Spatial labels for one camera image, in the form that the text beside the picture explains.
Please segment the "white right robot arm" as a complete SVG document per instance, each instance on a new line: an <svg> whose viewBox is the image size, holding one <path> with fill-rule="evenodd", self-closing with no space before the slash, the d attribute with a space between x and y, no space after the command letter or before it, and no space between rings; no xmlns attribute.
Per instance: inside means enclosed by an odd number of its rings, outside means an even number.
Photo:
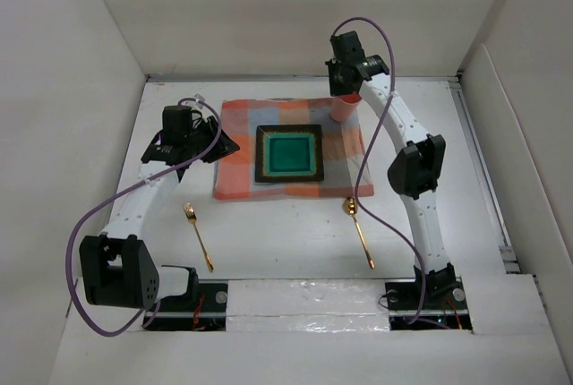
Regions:
<svg viewBox="0 0 573 385"><path fill-rule="evenodd" d="M392 141L396 157L387 175L390 187L406 208L416 249L414 297L423 307L435 307L456 285L437 212L436 191L446 142L417 120L394 90L395 82L379 56L356 63L334 57L326 65L330 94L358 94L380 119L375 132L385 129Z"/></svg>

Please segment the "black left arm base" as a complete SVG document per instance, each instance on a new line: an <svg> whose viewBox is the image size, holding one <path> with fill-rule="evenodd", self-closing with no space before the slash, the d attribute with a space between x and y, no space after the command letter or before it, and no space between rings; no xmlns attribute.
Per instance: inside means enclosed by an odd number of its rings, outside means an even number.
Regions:
<svg viewBox="0 0 573 385"><path fill-rule="evenodd" d="M160 301L156 314L146 312L142 327L148 331L225 331L228 282L200 280L192 293Z"/></svg>

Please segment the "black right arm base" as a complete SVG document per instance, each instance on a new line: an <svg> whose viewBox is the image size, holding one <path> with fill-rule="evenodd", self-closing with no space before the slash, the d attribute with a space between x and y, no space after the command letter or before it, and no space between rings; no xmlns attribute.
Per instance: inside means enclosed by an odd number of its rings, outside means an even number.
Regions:
<svg viewBox="0 0 573 385"><path fill-rule="evenodd" d="M445 293L424 298L423 308L416 321L420 296L415 282L391 280L378 305L389 314L389 327L398 330L472 330L466 292L460 280Z"/></svg>

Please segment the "gold fork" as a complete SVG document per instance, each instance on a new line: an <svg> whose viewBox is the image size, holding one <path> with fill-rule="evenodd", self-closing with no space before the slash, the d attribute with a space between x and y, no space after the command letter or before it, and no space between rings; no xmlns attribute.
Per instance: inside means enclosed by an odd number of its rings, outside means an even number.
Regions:
<svg viewBox="0 0 573 385"><path fill-rule="evenodd" d="M198 225L197 225L197 216L196 216L195 210L189 202L186 202L183 204L183 210L184 210L184 214L186 216L186 219L192 225L193 230L196 234L196 237L197 237L198 242L200 244L203 258L204 258L206 265L207 265L207 268L208 268L208 271L210 273L213 273L214 272L214 264L213 264L213 261L210 258L210 255L209 255L209 253L205 247L205 244L202 240L201 233L200 233Z"/></svg>

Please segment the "checkered orange blue cloth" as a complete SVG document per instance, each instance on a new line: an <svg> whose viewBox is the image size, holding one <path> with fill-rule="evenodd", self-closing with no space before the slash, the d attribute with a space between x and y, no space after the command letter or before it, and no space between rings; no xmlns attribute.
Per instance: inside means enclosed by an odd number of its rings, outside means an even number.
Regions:
<svg viewBox="0 0 573 385"><path fill-rule="evenodd" d="M238 201L257 197L348 197L363 162L364 144L358 115L344 123L330 117L332 98L236 99L221 107L223 131L240 150L217 163L213 197ZM255 176L256 128L260 125L319 124L325 179L322 182L263 184Z"/></svg>

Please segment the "square green black plate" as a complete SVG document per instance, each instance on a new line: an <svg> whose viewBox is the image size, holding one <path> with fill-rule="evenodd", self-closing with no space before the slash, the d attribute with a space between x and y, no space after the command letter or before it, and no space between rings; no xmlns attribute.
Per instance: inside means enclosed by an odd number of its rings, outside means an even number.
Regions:
<svg viewBox="0 0 573 385"><path fill-rule="evenodd" d="M322 129L319 124L259 125L254 181L261 184L323 182Z"/></svg>

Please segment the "pink plastic cup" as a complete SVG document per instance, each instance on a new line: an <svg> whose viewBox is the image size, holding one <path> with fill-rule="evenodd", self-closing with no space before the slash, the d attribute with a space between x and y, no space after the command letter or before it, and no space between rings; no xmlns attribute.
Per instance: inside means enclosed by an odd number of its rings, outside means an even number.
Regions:
<svg viewBox="0 0 573 385"><path fill-rule="evenodd" d="M334 97L331 103L330 117L338 123L344 123L358 107L361 100L357 93Z"/></svg>

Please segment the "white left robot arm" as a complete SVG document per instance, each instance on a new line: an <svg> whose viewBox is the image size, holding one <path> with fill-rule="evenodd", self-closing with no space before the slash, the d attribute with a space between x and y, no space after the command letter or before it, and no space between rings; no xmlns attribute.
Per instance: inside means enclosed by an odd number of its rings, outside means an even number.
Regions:
<svg viewBox="0 0 573 385"><path fill-rule="evenodd" d="M167 299L186 311L199 302L195 269L159 267L152 260L150 224L191 162L213 163L239 147L215 116L202 118L189 107L173 109L175 114L164 115L162 129L141 157L136 189L126 195L99 235L81 241L81 273L89 304L149 310Z"/></svg>

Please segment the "gold spoon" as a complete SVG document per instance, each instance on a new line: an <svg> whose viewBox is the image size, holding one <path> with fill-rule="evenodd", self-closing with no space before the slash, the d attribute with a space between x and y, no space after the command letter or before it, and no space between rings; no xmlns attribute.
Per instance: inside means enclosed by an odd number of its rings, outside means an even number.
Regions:
<svg viewBox="0 0 573 385"><path fill-rule="evenodd" d="M375 262L371 256L371 254L370 254L367 243L366 243L365 238L363 236L363 231L362 231L361 226L357 220L358 205L357 205L355 198L346 197L344 200L343 208L344 208L345 213L353 220L353 222L355 224L355 229L357 231L361 245L363 247L363 252L364 252L364 255L365 255L366 260L368 262L368 266L371 270L374 270L376 267Z"/></svg>

